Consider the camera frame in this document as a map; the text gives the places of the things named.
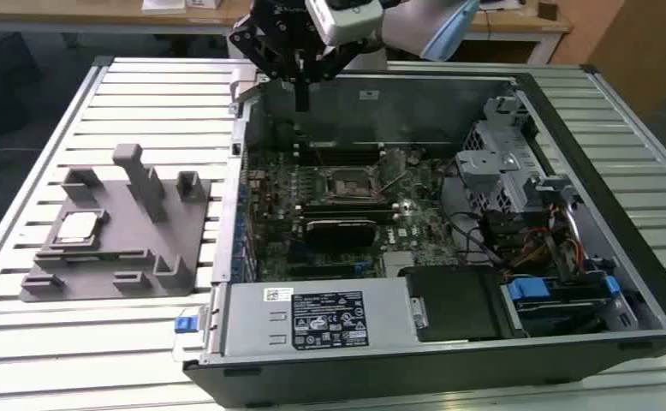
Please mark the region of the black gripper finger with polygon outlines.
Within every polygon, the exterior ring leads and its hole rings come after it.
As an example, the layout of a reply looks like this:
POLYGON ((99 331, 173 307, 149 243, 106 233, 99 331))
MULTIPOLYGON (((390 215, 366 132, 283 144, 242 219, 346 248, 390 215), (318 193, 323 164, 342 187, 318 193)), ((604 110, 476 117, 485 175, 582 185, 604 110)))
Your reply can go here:
POLYGON ((291 41, 290 16, 246 15, 229 36, 233 45, 271 80, 291 84, 297 111, 305 110, 305 78, 291 41))
POLYGON ((334 80, 353 59, 367 48, 367 41, 358 40, 325 51, 322 47, 305 50, 305 111, 311 108, 311 86, 334 80))

